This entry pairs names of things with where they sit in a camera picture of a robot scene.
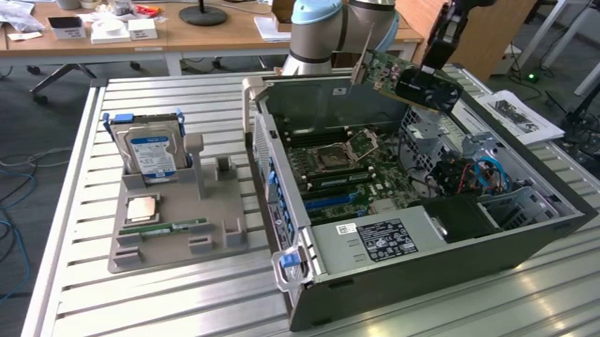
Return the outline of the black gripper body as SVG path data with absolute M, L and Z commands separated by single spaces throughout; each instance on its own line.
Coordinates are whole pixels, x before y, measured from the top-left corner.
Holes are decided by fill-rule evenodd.
M 466 19 L 469 12 L 476 7 L 489 7 L 494 5 L 496 0 L 450 0 L 442 4 L 440 17 L 449 20 L 457 17 L 458 20 Z

